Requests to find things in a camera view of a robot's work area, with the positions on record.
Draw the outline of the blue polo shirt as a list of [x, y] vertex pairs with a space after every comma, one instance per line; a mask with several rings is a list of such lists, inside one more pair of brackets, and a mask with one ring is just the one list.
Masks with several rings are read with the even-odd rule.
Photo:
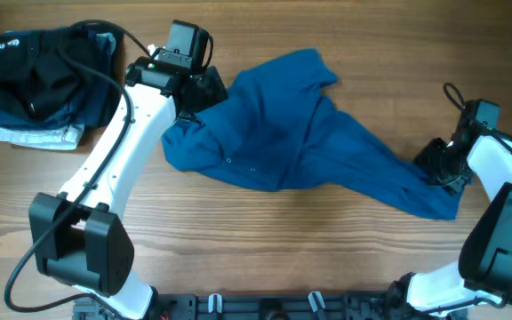
[[242, 188], [334, 183], [421, 218], [455, 219], [459, 196], [430, 186], [421, 169], [324, 95], [337, 81], [316, 49], [244, 70], [226, 100], [163, 134], [165, 159], [179, 171]]

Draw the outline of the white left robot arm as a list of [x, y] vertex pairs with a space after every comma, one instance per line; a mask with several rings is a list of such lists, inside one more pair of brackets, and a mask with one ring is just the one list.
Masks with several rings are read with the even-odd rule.
[[192, 70], [141, 57], [126, 71], [122, 98], [98, 144], [56, 196], [28, 209], [39, 273], [78, 289], [118, 319], [152, 317], [156, 290], [133, 272], [123, 224], [129, 195], [157, 142], [177, 120], [227, 97], [216, 68]]

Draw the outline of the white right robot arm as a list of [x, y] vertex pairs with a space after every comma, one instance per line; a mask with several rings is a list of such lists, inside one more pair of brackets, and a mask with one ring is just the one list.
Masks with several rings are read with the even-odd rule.
[[436, 319], [479, 305], [512, 306], [512, 137], [484, 131], [469, 151], [468, 164], [489, 197], [488, 208], [457, 261], [392, 283], [386, 318]]

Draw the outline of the white folded garment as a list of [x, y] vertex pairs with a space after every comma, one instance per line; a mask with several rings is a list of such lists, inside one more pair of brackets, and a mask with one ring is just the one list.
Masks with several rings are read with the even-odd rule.
[[52, 130], [13, 130], [0, 127], [0, 142], [26, 148], [74, 150], [84, 134], [84, 126], [72, 124]]

